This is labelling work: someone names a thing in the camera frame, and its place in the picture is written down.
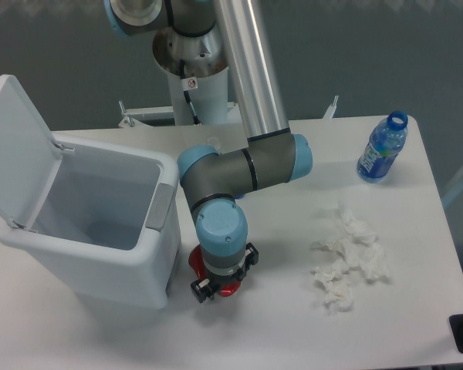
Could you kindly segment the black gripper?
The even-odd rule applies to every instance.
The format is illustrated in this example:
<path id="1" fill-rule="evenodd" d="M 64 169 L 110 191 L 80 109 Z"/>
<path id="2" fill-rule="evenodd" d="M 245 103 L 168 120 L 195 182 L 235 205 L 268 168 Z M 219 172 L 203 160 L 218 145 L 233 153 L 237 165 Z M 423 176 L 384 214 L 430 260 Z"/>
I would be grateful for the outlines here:
<path id="1" fill-rule="evenodd" d="M 190 285 L 191 291 L 200 304 L 208 299 L 213 300 L 215 294 L 221 297 L 230 297 L 238 291 L 251 266 L 255 266 L 258 262 L 258 250 L 252 243 L 247 243 L 245 262 L 242 266 L 217 268 L 205 262 L 207 278 L 193 281 Z"/>

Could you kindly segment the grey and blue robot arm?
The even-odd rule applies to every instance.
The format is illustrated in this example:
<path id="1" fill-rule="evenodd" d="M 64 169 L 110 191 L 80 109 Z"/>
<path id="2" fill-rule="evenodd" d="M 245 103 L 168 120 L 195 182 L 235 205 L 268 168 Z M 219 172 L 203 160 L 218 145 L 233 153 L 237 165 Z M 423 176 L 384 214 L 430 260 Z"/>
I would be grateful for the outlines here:
<path id="1" fill-rule="evenodd" d="M 308 175 L 307 139 L 291 132 L 283 108 L 258 1 L 107 1 L 112 28 L 132 36 L 155 31 L 154 58 L 177 77 L 194 126 L 203 113 L 192 93 L 228 70 L 247 146 L 220 154 L 193 146 L 177 160 L 180 183 L 194 220 L 202 268 L 191 290 L 198 301 L 234 293 L 259 261 L 249 243 L 238 196 Z"/>

